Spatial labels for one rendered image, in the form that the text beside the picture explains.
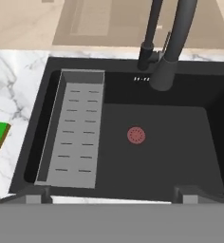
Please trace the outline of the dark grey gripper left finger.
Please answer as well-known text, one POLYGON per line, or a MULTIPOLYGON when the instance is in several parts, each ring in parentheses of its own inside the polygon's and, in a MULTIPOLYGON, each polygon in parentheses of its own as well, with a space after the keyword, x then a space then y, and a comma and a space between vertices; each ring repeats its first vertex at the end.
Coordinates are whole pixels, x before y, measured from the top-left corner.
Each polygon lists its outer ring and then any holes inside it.
POLYGON ((0 204, 51 204, 49 186, 28 186, 15 195, 0 199, 0 204))

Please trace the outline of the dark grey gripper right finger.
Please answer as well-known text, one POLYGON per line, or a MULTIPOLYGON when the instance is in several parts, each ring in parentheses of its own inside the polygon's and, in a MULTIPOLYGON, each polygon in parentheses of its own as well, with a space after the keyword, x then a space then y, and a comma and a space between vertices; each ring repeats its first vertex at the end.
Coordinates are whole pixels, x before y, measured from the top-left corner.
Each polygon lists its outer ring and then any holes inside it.
POLYGON ((177 204, 224 204, 224 193, 209 194, 196 186, 176 186, 174 202, 177 204))

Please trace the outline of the black kitchen sink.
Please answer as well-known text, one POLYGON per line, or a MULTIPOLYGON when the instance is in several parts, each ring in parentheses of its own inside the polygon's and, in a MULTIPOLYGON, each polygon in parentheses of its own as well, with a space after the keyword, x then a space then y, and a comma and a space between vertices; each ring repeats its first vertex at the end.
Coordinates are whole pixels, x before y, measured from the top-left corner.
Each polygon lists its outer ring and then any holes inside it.
POLYGON ((151 65, 134 60, 50 57, 28 123, 11 185, 35 183, 56 91, 64 69, 104 72, 96 184, 93 189, 50 187, 53 196, 174 201, 176 186, 224 193, 224 62, 182 61, 173 86, 157 91, 151 65), (142 144, 129 128, 145 132, 142 144))

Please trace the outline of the grey slotted sink tray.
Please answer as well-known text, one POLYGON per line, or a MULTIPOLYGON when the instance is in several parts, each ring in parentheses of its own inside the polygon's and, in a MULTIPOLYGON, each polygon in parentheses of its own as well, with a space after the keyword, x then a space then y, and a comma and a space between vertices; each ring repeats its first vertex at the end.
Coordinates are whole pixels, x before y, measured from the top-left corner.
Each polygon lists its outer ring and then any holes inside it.
POLYGON ((61 72, 35 180, 37 185, 95 187, 103 88, 102 70, 61 72))

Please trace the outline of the red sink drain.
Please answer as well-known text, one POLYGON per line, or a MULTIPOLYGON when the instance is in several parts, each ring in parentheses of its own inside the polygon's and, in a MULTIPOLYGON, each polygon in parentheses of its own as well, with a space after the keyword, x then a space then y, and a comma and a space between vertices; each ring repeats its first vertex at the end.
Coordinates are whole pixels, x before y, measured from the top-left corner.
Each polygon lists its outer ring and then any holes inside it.
POLYGON ((133 144, 142 144, 145 141, 145 132, 141 127, 134 126, 128 129, 127 138, 133 144))

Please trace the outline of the dark grey sink tap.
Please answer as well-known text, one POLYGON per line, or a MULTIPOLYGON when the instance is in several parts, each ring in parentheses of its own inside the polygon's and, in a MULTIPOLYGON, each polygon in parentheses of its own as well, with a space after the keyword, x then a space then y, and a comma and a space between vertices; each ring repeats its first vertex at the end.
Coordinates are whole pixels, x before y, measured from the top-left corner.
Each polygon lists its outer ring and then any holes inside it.
POLYGON ((147 70, 156 64, 149 84, 157 91, 169 90, 175 78, 179 55, 184 48, 191 28, 197 0, 177 0, 176 15, 172 29, 168 32, 162 51, 154 51, 153 39, 159 20, 163 0, 152 0, 144 41, 140 45, 138 69, 147 70))

